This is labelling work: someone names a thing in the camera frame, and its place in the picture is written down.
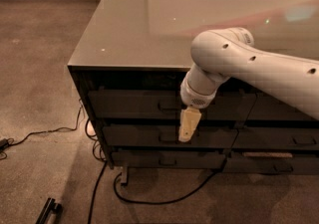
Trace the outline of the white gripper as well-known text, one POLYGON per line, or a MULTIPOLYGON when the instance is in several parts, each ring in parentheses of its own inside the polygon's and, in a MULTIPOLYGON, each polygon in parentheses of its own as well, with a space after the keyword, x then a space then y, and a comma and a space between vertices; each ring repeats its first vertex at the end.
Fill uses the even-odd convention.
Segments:
POLYGON ((180 85, 180 97, 187 108, 180 113, 179 141, 188 142, 191 140, 201 119, 201 112, 198 109, 206 109, 215 95, 216 92, 210 95, 199 94, 190 87, 187 78, 183 79, 180 85))

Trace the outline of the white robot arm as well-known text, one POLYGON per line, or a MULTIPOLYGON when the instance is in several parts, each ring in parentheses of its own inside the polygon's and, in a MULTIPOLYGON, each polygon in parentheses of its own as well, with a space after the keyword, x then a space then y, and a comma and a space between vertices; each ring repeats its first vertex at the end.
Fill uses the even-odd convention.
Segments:
POLYGON ((180 85, 186 108, 180 113, 178 140, 191 140, 201 111, 230 78, 244 81, 276 99, 319 118, 319 62, 254 48, 244 28, 208 30, 192 41, 193 64, 180 85))

